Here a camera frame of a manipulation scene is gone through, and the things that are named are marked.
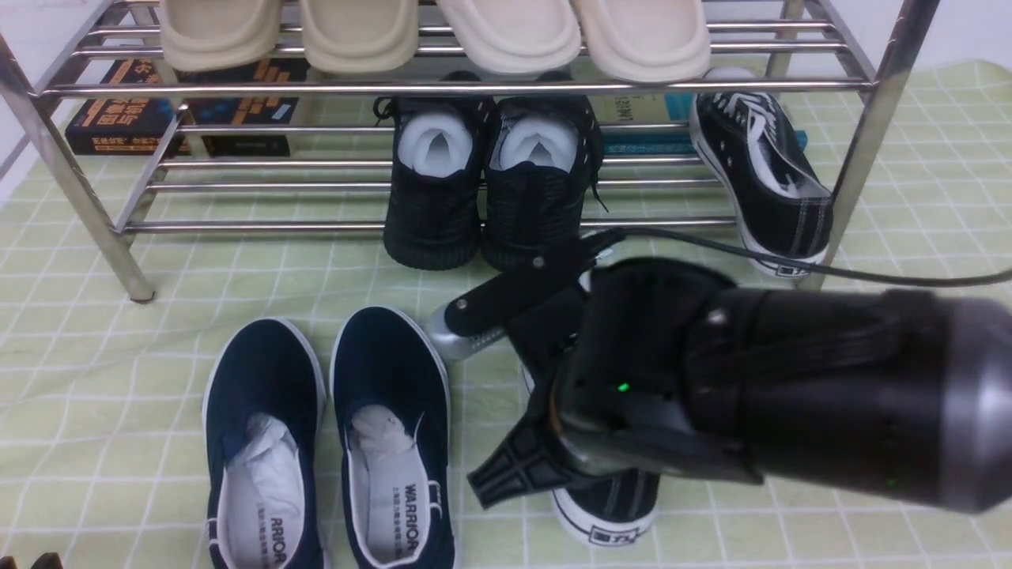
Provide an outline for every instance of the black cable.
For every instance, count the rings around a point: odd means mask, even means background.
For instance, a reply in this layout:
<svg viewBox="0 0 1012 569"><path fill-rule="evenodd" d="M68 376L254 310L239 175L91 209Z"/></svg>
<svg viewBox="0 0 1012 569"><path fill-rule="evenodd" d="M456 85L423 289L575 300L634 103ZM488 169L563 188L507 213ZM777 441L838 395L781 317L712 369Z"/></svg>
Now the black cable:
<svg viewBox="0 0 1012 569"><path fill-rule="evenodd" d="M718 241L711 241L709 239L703 239L701 237L695 237L693 235L688 235L678 231L671 231L669 229L661 229L656 227L629 227L629 228L621 228L621 232L625 236L661 237L665 239L672 239L674 241L690 243L698 247L713 249L715 251L722 251L724 253L736 255L739 257L755 259L757 261L766 261L766 262L786 265L792 268L799 268L803 270L809 270L812 272L818 272L830 276L842 276L843 278L850 278L853 280L880 282L882 284L893 284L896 287L961 289L966 287L985 287L988 284L1001 284L1003 282L1008 282L1012 280L1012 268L1008 268L992 274L983 274L980 276L957 276L952 278L925 278L919 276L897 276L891 274L879 274L877 272L849 270L846 268L835 268L832 266L824 266L819 264L807 263L803 261L795 261L792 259L779 257L777 255L769 255L766 253L757 253L755 251L749 251L748 249L743 249L741 247L736 247L734 245L727 245L725 243L720 243Z"/></svg>

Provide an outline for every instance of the checkered mat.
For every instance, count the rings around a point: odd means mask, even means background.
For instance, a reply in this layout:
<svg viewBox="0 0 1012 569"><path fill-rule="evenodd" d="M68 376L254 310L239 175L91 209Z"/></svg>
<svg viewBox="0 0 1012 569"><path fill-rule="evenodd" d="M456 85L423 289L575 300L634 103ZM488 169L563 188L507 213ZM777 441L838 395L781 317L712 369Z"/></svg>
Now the checkered mat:
<svg viewBox="0 0 1012 569"><path fill-rule="evenodd" d="M860 109L856 95L784 95L835 179ZM330 124L371 124L371 101L322 101ZM310 140L308 153L389 156L390 140ZM959 275L1012 264L1012 75L968 63L915 75L838 264ZM117 213L142 161L83 161ZM614 191L611 214L727 215L720 190ZM150 219L382 219L384 196L174 195ZM733 240L731 233L719 234ZM288 318L326 365L344 320L372 304L423 318L492 276L480 259L446 273L396 265L377 240L142 237L134 245L158 300L126 301L44 167L0 209L0 551L71 569L207 567L207 475L200 398L232 334ZM616 256L677 255L747 284L744 260L663 242ZM832 287L860 286L829 279ZM987 294L1009 301L1009 288ZM1012 509L978 518L774 480L762 488L666 480L653 533L590 550L542 496L483 511L463 482L517 418L525 390L506 345L451 368L451 513L463 567L1012 567ZM333 416L319 439L320 512L337 567L354 567L339 491Z"/></svg>

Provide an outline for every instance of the white wall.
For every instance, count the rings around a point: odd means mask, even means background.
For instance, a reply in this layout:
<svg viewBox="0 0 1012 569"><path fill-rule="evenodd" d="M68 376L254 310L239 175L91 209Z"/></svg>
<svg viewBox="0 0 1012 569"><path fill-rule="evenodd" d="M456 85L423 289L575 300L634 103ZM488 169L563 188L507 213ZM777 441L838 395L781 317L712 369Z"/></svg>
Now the white wall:
<svg viewBox="0 0 1012 569"><path fill-rule="evenodd" d="M834 0L872 63L878 64L902 0ZM713 18L777 17L773 4L709 3ZM936 67L966 60L986 60L1012 69L1012 2L1008 0L941 0L938 13L918 60L918 68ZM820 73L836 70L832 58L794 58L795 72Z"/></svg>
<svg viewBox="0 0 1012 569"><path fill-rule="evenodd" d="M878 62L902 0L836 0L835 6L863 46ZM98 0L0 0L0 33L35 80ZM778 6L762 2L707 3L714 18L776 17ZM938 16L918 60L933 67L971 59L988 60L1012 69L1012 2L1008 0L942 0ZM832 56L794 58L792 72L839 73ZM0 103L0 164L21 138L20 127Z"/></svg>

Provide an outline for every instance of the stainless steel shoe rack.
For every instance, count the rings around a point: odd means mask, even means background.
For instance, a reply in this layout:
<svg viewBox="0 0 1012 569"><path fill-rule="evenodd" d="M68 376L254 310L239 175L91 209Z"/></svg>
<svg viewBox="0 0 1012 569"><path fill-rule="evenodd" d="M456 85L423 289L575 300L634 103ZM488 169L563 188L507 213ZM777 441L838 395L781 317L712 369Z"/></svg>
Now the stainless steel shoe rack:
<svg viewBox="0 0 1012 569"><path fill-rule="evenodd" d="M864 101L864 110L857 125L841 173L836 181L835 227L825 262L832 262L843 232L858 196L871 170L886 131L906 86L914 61L930 27L939 0L904 0L884 56L877 66L871 64L857 45L853 34L834 9L831 0L765 0L782 3L779 19L710 22L712 50L722 54L767 54L769 62L765 77L753 80L715 81L692 80L666 85L637 85L614 80L573 82L570 84L535 84L530 82L442 83L442 82L335 82L335 83L243 83L185 84L175 82L171 68L162 61L159 47L157 0L106 0L92 18L67 46L64 53L35 86L29 84L7 44L0 36L0 94L20 120L29 141L53 172L67 199L95 240L130 298L149 302L155 290L146 278L131 253L134 237L155 233L230 233L230 234L330 234L342 238L354 234L377 234L382 220L337 222L307 221L145 221L152 201L168 193L244 193L244 192L376 192L390 189L389 182L222 182L193 181L168 183L167 172L187 171L198 177L207 171L249 170L321 170L340 172L342 179L351 171L389 168L389 160L308 160L302 158L236 159L208 158L202 136L237 135L387 135L390 128L363 126L308 127L234 127L195 126L187 112L186 99L193 97L237 96L390 96L390 95L538 95L546 93L622 94L645 92L701 92L721 90L755 90L768 92L857 91ZM432 0L421 0L423 5ZM298 35L298 25L283 25L283 36ZM768 32L772 38L728 39L728 33ZM819 39L798 39L798 33L821 33ZM463 51L452 44L452 30L445 25L423 25L420 29L418 58L463 57ZM142 38L143 46L106 45L114 38ZM831 53L843 68L839 77L792 77L787 68L792 54ZM279 45L271 57L299 58L301 46ZM93 60L151 58L156 61L163 84L88 85L79 84L85 66ZM62 134L54 125L52 114L63 99L153 98L171 99L178 109L166 131L161 145L140 174L123 211L113 221L83 173ZM621 126L602 125L603 129L686 129L687 125ZM166 156L175 137L185 137L192 155L187 158ZM698 165L696 157L646 156L609 157L605 168L615 166ZM685 188L718 187L714 179L670 179L671 176L638 179L605 179L600 183L604 192L635 189L650 192L681 191ZM672 219L585 219L583 227L659 226L681 230L733 227L734 218L672 218ZM822 279L811 276L800 282L818 289Z"/></svg>

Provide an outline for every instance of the shoe heel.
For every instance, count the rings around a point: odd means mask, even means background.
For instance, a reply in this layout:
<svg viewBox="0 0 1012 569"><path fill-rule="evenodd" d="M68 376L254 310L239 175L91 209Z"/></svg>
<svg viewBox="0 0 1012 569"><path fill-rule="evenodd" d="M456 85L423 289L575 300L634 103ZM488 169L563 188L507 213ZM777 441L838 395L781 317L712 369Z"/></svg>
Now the shoe heel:
<svg viewBox="0 0 1012 569"><path fill-rule="evenodd" d="M496 270L503 271L529 262L537 251L499 243L488 236L482 240L482 257Z"/></svg>
<svg viewBox="0 0 1012 569"><path fill-rule="evenodd" d="M450 270L468 264L478 254L479 234L450 244L420 244L394 232L384 232L383 244L397 262L421 270Z"/></svg>

